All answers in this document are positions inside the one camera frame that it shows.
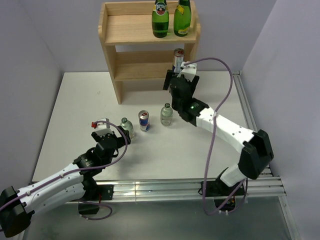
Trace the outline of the green bottle yellow label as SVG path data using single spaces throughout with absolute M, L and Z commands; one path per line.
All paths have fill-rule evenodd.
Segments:
M 191 25 L 192 12 L 190 0 L 179 0 L 174 12 L 173 31 L 178 37 L 185 37 Z

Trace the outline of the clear bottle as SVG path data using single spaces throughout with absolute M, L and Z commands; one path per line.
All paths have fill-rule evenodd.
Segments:
M 165 103 L 160 111 L 160 122 L 163 126 L 170 126 L 173 122 L 173 109 L 169 103 Z
M 135 137 L 134 126 L 131 121 L 129 121 L 126 117 L 121 119 L 120 123 L 121 127 L 129 132 L 129 137 L 132 140 Z

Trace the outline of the green bottle red label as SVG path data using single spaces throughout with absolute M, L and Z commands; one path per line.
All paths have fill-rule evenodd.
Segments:
M 164 38 L 169 29 L 169 12 L 166 0 L 156 0 L 151 15 L 152 33 L 156 38 Z

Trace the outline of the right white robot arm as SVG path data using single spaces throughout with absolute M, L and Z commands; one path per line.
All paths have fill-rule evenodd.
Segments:
M 269 135 L 262 129 L 253 131 L 217 114 L 208 104 L 193 97 L 199 76 L 168 70 L 163 89 L 172 97 L 171 106 L 187 123 L 202 128 L 230 144 L 239 154 L 238 163 L 202 187 L 208 187 L 216 196 L 230 194 L 244 179 L 255 180 L 274 158 Z

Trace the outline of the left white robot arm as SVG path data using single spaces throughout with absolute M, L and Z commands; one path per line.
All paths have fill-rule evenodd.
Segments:
M 96 146 L 81 154 L 68 166 L 44 180 L 20 189 L 9 186 L 0 194 L 0 226 L 6 238 L 26 230 L 40 214 L 69 201 L 86 201 L 98 193 L 94 176 L 118 162 L 120 148 L 131 143 L 128 130 L 116 126 L 120 136 L 110 130 L 111 123 L 101 120 L 104 129 L 91 134 Z

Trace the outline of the silver Red Bull can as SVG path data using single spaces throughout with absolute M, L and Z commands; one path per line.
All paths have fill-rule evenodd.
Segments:
M 181 64 L 184 61 L 185 51 L 183 48 L 176 48 L 173 52 L 172 70 L 174 73 L 181 71 Z

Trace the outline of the blue Red Bull can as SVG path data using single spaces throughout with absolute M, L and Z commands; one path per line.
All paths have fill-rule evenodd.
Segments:
M 147 132 L 150 129 L 150 115 L 148 111 L 141 110 L 138 113 L 139 126 L 143 132 Z

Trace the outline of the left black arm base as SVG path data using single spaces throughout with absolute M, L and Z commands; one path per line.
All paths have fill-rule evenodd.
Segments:
M 85 192 L 84 196 L 81 198 L 83 201 L 110 201 L 113 198 L 114 186 L 112 184 L 107 185 L 97 185 L 93 190 L 88 190 Z M 88 203 L 78 203 L 78 213 L 81 215 L 95 215 L 100 210 L 100 206 L 88 204 Z

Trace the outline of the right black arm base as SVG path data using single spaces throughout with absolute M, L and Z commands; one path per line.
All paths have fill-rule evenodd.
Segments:
M 216 211 L 228 215 L 242 205 L 248 193 L 248 180 L 237 182 L 234 186 L 228 187 L 219 179 L 207 181 L 205 187 L 206 198 L 216 198 L 213 200 Z

